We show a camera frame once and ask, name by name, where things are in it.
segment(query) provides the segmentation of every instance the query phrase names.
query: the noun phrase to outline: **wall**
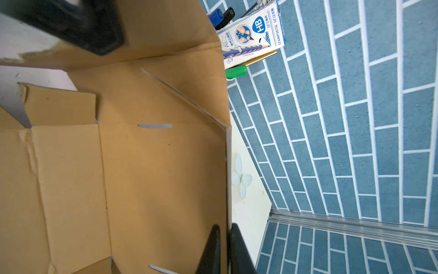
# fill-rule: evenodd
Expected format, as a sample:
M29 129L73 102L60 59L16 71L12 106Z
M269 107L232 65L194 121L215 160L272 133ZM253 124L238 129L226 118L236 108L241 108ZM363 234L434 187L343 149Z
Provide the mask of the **wall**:
M273 207L438 227L438 1L279 3L285 47L228 82Z
M258 274L437 273L438 251L269 222Z

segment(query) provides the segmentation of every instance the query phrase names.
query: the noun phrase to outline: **blue tile wall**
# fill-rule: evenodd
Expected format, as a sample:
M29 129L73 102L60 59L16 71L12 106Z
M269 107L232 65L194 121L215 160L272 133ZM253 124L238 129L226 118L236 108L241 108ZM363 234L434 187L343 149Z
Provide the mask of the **blue tile wall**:
M278 3L284 48L227 83L272 207L438 227L438 1Z
M437 273L437 258L437 250L268 222L256 269L258 274Z

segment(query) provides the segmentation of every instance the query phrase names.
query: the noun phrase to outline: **brown cardboard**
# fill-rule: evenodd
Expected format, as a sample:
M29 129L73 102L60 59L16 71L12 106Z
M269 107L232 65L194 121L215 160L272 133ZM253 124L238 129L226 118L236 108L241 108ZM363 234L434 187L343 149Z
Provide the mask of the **brown cardboard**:
M0 108L1 273L194 273L214 224L227 272L220 42L198 0L117 6L126 43L114 52L23 55L79 92L22 86L32 129Z

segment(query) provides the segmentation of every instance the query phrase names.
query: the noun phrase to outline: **silver metal strip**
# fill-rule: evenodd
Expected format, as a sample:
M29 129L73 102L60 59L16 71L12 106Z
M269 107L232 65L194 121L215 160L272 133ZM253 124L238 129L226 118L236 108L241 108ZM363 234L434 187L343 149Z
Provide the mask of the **silver metal strip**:
M427 249L438 249L437 228L365 221L275 209L271 210L269 221Z

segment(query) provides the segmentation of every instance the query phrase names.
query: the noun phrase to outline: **circular illustration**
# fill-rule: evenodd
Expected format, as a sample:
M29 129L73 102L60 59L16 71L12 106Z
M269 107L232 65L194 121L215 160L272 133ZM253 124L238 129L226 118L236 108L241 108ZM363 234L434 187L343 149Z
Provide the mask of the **circular illustration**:
M241 25L237 28L236 39L241 44L246 44L246 43L248 43L249 40L254 40L251 37L251 30L249 29L249 27L247 27L245 25Z

